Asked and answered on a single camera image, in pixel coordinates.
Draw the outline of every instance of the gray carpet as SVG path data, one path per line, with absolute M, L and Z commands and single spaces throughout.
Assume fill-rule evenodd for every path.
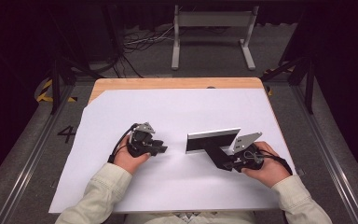
M 250 50 L 255 60 L 255 71 L 246 68 L 239 47 L 240 29 L 228 29 L 221 35 L 203 30 L 188 30 L 181 37 L 181 61 L 178 71 L 171 69 L 172 41 L 166 40 L 145 51 L 126 54 L 133 67 L 146 77 L 261 77 L 266 69 L 276 67 L 295 26 L 255 27 Z M 123 63 L 117 69 L 121 75 L 136 77 L 131 68 Z M 104 73 L 114 77 L 113 70 Z M 282 81 L 285 76 L 275 80 Z M 302 113 L 292 88 L 284 82 L 269 83 L 269 97 L 283 136 L 291 151 L 296 168 L 313 199 L 324 208 L 334 223 L 352 223 L 349 213 L 338 194 L 324 161 L 321 158 L 315 137 L 310 131 L 306 115 Z M 78 97 L 76 103 L 67 103 L 53 127 L 34 174 L 25 189 L 9 223 L 53 223 L 56 215 L 48 213 L 66 158 L 74 137 L 65 144 L 65 136 L 57 135 L 68 126 L 78 127 L 84 106 L 90 97 L 92 82 L 77 82 L 71 93 Z M 358 165 L 335 125 L 316 87 L 313 104 L 315 117 L 322 128 L 326 143 L 337 156 L 356 197 L 358 198 Z M 40 106 L 16 146 L 0 168 L 0 209 L 15 184 L 17 176 L 32 152 L 35 139 L 48 119 L 51 104 Z M 257 211 L 258 223 L 283 223 L 280 211 Z M 122 216 L 112 215 L 107 223 L 121 223 Z

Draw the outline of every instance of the beige sleeve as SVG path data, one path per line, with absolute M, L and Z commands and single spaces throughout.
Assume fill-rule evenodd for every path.
M 103 223 L 115 203 L 123 198 L 131 178 L 130 173 L 121 167 L 106 163 L 88 183 L 80 202 L 65 209 L 56 223 Z
M 332 223 L 322 207 L 312 200 L 298 175 L 285 178 L 272 190 L 277 192 L 279 206 L 289 223 Z

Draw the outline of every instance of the white paper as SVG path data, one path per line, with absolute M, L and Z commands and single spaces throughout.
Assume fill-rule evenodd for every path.
M 83 112 L 49 212 L 75 205 L 121 135 L 143 122 L 168 149 L 139 168 L 115 212 L 278 207 L 276 195 L 258 181 L 217 169 L 206 153 L 186 154 L 188 133 L 237 127 L 238 136 L 261 132 L 257 141 L 268 142 L 295 171 L 264 89 L 105 91 Z

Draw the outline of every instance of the handheld controller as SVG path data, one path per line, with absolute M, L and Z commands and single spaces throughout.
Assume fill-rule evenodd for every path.
M 129 132 L 131 132 L 130 140 L 126 147 L 133 157 L 139 157 L 145 153 L 156 156 L 158 153 L 164 153 L 168 148 L 163 146 L 163 141 L 152 139 L 152 133 L 155 133 L 155 131 L 148 122 L 142 124 L 134 123 L 118 140 L 112 155 L 109 156 L 108 162 L 113 163 L 117 152 L 120 150 L 118 147 L 120 142 Z

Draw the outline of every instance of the hand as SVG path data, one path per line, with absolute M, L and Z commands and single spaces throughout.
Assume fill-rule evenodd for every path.
M 119 144 L 119 151 L 116 153 L 115 160 L 113 161 L 114 165 L 117 165 L 124 170 L 128 171 L 131 175 L 135 174 L 138 167 L 147 161 L 150 157 L 150 153 L 145 153 L 142 156 L 133 158 L 127 149 L 127 144 L 129 142 L 129 136 L 125 136 L 121 143 Z
M 255 142 L 255 145 L 259 149 L 266 150 L 274 156 L 279 156 L 278 153 L 276 153 L 266 142 Z M 275 161 L 271 158 L 264 159 L 263 167 L 261 167 L 260 170 L 242 168 L 241 171 L 251 178 L 259 180 L 269 188 L 272 188 L 272 186 L 274 186 L 276 183 L 290 176 L 287 170 L 278 161 Z

